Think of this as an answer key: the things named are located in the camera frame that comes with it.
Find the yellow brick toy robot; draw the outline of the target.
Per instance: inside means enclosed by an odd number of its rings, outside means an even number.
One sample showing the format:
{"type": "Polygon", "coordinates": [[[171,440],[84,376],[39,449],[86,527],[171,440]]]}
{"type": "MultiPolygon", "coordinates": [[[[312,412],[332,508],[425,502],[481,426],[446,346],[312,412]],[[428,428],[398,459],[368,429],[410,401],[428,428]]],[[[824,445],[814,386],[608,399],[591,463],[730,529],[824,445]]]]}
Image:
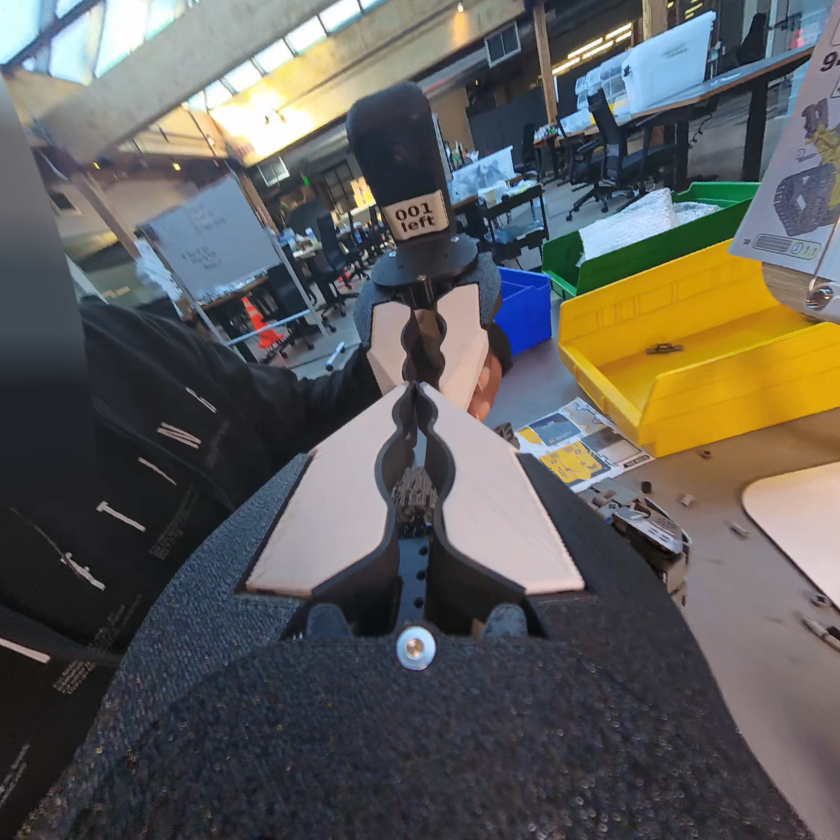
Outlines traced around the yellow brick toy robot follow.
{"type": "MultiPolygon", "coordinates": [[[[417,513],[414,518],[430,531],[426,541],[431,545],[438,494],[427,471],[422,477],[430,482],[431,513],[417,513]]],[[[554,484],[565,488],[562,499],[558,501],[560,511],[550,515],[585,582],[582,593],[547,597],[551,601],[589,593],[606,605],[613,601],[622,604],[627,598],[648,595],[652,589],[640,577],[642,563],[656,573],[670,595],[680,590],[690,558],[690,538],[652,500],[634,494],[611,479],[596,481],[592,488],[576,494],[543,465],[532,482],[539,489],[554,484]]],[[[421,575],[421,582],[425,584],[429,554],[430,548],[427,550],[426,569],[421,575]]],[[[427,619],[426,594],[422,601],[421,611],[427,619]]],[[[545,635],[547,624],[536,617],[535,602],[536,599],[530,602],[532,616],[527,616],[521,607],[513,606],[523,611],[526,628],[531,634],[545,635]]],[[[512,604],[501,604],[494,610],[504,605],[512,604]]],[[[490,615],[485,623],[480,623],[485,629],[490,629],[490,615]]]]}

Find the whiteboard on stand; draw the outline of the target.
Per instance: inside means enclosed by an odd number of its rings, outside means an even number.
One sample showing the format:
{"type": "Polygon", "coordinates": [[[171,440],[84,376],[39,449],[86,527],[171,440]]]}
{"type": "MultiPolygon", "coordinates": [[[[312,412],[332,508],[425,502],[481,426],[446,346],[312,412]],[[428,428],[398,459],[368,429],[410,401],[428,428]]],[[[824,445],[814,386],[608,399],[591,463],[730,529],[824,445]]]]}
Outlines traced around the whiteboard on stand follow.
{"type": "Polygon", "coordinates": [[[277,265],[287,269],[304,309],[269,322],[265,329],[274,330],[287,322],[310,318],[324,339],[331,342],[329,331],[283,252],[277,233],[264,225],[263,217],[236,174],[226,175],[180,206],[153,217],[141,230],[175,284],[223,346],[235,347],[258,335],[260,330],[224,338],[203,308],[206,295],[231,292],[232,286],[261,276],[277,265]]]}

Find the white bubble wrap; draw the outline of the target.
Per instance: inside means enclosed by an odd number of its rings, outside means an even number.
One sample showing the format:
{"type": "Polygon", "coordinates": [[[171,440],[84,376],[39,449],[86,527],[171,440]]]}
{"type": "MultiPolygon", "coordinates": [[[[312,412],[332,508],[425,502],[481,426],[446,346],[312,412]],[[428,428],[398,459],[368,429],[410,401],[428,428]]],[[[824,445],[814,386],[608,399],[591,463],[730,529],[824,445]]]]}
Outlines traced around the white bubble wrap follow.
{"type": "Polygon", "coordinates": [[[577,265],[637,244],[721,210],[714,203],[677,202],[667,188],[639,198],[615,215],[579,230],[582,256],[577,265]]]}

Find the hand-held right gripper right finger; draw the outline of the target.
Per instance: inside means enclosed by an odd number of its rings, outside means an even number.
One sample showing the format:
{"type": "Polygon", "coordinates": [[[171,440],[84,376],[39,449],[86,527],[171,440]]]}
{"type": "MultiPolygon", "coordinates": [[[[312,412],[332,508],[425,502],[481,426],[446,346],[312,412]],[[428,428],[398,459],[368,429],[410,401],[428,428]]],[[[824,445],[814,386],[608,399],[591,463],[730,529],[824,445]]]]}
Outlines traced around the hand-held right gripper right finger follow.
{"type": "Polygon", "coordinates": [[[532,616],[532,600],[582,593],[583,574],[550,515],[565,488],[534,486],[540,462],[429,385],[417,387],[417,422],[437,491],[427,619],[469,635],[501,604],[532,616]]]}

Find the white book stand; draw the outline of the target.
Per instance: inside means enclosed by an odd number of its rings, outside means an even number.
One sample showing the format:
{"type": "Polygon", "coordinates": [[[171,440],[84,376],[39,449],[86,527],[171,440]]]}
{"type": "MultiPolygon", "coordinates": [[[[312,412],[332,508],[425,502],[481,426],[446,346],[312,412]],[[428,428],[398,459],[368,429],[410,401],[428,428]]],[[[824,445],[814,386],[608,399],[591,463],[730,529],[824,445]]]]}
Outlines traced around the white book stand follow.
{"type": "MultiPolygon", "coordinates": [[[[765,284],[788,308],[839,323],[838,280],[762,263],[765,284]]],[[[754,481],[742,493],[748,516],[835,607],[839,603],[839,463],[754,481]]]]}

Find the orange traffic cone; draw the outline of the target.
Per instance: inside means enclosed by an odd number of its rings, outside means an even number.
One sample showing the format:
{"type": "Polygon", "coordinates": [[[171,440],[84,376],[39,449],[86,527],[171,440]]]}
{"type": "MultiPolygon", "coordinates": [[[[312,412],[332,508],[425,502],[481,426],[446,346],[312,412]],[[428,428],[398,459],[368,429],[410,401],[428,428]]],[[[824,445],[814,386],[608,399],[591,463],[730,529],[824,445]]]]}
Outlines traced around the orange traffic cone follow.
{"type": "Polygon", "coordinates": [[[271,348],[274,348],[286,338],[285,333],[278,332],[268,326],[268,321],[265,320],[262,312],[257,309],[250,297],[241,297],[241,302],[245,308],[248,319],[256,332],[255,339],[258,341],[259,347],[262,350],[268,352],[271,348]]]}

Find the printed sticker sheet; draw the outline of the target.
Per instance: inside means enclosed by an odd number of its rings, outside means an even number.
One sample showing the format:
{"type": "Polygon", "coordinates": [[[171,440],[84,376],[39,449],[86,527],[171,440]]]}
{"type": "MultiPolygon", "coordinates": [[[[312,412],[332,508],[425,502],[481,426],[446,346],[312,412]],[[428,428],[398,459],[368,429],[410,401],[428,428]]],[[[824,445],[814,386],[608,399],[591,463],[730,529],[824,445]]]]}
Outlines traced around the printed sticker sheet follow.
{"type": "Polygon", "coordinates": [[[574,492],[655,460],[580,397],[514,434],[523,454],[533,455],[574,492]]]}

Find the black office chair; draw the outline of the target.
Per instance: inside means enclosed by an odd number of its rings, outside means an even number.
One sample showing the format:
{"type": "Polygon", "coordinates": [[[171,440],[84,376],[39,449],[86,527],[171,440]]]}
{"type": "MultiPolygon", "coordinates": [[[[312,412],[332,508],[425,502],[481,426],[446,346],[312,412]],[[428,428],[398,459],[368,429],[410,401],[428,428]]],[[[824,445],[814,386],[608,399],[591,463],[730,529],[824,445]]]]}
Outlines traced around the black office chair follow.
{"type": "Polygon", "coordinates": [[[573,221],[574,214],[589,200],[596,200],[603,214],[609,211],[609,199],[616,194],[625,195],[629,204],[634,203],[654,189],[658,181],[671,180],[677,170],[677,144],[655,143],[651,119],[642,121],[641,149],[629,152],[627,138],[632,127],[618,123],[604,91],[589,96],[587,107],[597,136],[569,150],[569,171],[571,184],[590,188],[574,202],[566,215],[567,222],[573,221]]]}
{"type": "Polygon", "coordinates": [[[318,241],[322,246],[321,253],[328,266],[323,271],[323,275],[332,294],[331,305],[341,317],[345,317],[347,315],[345,303],[357,299],[360,293],[355,290],[342,293],[338,284],[343,282],[347,288],[350,288],[352,279],[368,280],[370,276],[364,270],[361,257],[357,252],[349,251],[341,244],[331,215],[318,216],[317,223],[318,241]]]}

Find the green plastic storage bin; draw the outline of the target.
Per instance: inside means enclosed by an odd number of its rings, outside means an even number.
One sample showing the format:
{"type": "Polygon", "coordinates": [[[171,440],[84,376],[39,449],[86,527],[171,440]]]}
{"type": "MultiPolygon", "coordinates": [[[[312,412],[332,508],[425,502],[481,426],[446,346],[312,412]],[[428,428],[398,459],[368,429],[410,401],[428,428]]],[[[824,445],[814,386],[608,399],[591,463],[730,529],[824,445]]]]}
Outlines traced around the green plastic storage bin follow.
{"type": "Polygon", "coordinates": [[[672,192],[677,202],[714,203],[721,210],[667,233],[647,238],[577,265],[582,256],[579,230],[551,239],[542,247],[542,269],[553,290],[568,300],[615,281],[730,240],[759,189],[757,182],[695,182],[672,192]]]}

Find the wooden background desk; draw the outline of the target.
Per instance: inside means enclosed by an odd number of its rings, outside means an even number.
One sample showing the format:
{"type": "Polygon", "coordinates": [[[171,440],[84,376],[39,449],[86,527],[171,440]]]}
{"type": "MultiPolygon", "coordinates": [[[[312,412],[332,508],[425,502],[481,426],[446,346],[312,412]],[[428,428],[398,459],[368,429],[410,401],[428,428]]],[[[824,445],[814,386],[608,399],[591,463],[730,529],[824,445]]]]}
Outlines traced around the wooden background desk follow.
{"type": "Polygon", "coordinates": [[[791,74],[810,59],[813,46],[786,51],[771,58],[764,58],[748,65],[734,68],[721,76],[705,80],[700,84],[680,91],[641,112],[630,114],[626,125],[639,126],[650,123],[675,126],[677,156],[672,185],[685,189],[688,179],[689,124],[693,119],[712,114],[720,97],[730,91],[747,91],[750,96],[749,114],[742,151],[740,177],[743,181],[756,182],[760,178],[763,142],[767,123],[768,88],[771,82],[791,74]]]}

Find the person's left hand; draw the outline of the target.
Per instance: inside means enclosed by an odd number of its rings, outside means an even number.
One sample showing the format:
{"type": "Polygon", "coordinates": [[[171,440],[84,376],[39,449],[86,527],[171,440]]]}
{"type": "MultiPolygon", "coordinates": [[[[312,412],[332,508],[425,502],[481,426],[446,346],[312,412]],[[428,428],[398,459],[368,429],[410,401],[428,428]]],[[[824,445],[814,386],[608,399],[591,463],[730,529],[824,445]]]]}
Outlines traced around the person's left hand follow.
{"type": "Polygon", "coordinates": [[[493,407],[503,376],[502,365],[493,350],[489,350],[480,369],[467,412],[483,423],[493,407]]]}

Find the person's left forearm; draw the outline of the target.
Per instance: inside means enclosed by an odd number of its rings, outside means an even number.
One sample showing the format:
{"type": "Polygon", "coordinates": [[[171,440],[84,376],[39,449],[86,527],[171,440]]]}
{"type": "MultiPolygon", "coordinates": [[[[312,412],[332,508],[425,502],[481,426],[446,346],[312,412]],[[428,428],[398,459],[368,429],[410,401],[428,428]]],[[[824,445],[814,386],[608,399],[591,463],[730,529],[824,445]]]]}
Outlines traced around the person's left forearm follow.
{"type": "Polygon", "coordinates": [[[279,459],[313,449],[382,397],[362,350],[316,379],[275,366],[248,369],[243,414],[279,459]]]}

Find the grey brick axle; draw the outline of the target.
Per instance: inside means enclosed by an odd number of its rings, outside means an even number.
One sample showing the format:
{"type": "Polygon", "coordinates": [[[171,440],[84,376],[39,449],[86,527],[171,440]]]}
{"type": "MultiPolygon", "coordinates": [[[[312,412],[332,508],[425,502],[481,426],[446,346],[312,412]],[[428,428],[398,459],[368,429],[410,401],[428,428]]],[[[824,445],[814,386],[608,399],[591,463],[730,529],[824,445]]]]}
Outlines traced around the grey brick axle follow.
{"type": "Polygon", "coordinates": [[[839,652],[839,628],[836,626],[825,626],[808,616],[801,616],[803,626],[815,637],[820,639],[826,646],[839,652]]]}

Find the person's black printed hoodie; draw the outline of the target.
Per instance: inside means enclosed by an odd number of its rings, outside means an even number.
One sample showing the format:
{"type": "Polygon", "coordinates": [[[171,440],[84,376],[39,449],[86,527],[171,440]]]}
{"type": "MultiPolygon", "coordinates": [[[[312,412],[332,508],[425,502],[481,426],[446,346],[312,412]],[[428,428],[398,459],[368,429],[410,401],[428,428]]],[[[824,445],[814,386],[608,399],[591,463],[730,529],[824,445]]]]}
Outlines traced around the person's black printed hoodie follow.
{"type": "Polygon", "coordinates": [[[2,503],[2,838],[88,735],[112,681],[101,656],[119,662],[184,562],[297,456],[243,414],[261,364],[152,313],[79,310],[97,473],[2,503]]]}

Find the clear plastic storage box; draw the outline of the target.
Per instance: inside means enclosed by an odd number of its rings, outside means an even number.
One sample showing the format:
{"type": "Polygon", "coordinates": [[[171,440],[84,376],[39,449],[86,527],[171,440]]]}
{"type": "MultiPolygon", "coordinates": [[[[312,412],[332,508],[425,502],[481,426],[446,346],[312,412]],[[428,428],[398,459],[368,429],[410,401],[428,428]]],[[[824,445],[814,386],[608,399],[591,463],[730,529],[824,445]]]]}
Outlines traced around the clear plastic storage box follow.
{"type": "Polygon", "coordinates": [[[716,18],[710,10],[626,53],[621,68],[632,116],[704,81],[716,18]]]}

